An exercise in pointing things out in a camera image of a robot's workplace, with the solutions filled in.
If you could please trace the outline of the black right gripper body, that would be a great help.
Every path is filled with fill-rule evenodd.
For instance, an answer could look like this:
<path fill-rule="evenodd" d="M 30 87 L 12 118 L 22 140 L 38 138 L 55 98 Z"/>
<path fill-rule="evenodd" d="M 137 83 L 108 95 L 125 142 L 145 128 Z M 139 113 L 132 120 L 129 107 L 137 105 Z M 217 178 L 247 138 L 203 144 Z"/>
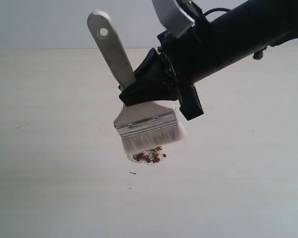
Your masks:
<path fill-rule="evenodd" d="M 204 112 L 193 83 L 194 53 L 201 45 L 201 39 L 195 34 L 194 28 L 188 29 L 180 38 L 175 38 L 165 29 L 157 38 L 160 41 L 158 51 L 164 54 L 171 72 L 177 82 L 180 111 L 187 120 L 201 116 Z"/>

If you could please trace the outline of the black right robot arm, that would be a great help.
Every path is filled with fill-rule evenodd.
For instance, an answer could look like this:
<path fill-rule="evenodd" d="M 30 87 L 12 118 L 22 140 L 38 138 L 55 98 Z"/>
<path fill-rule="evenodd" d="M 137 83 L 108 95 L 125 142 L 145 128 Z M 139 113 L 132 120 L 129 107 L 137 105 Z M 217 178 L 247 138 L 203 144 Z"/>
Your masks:
<path fill-rule="evenodd" d="M 157 36 L 160 47 L 148 52 L 134 72 L 135 83 L 119 96 L 125 105 L 179 101 L 184 117 L 194 119 L 203 114 L 196 82 L 298 38 L 298 0 L 248 0 L 213 21 L 193 1 L 179 0 L 177 7 L 193 23 L 168 16 L 172 26 Z"/>

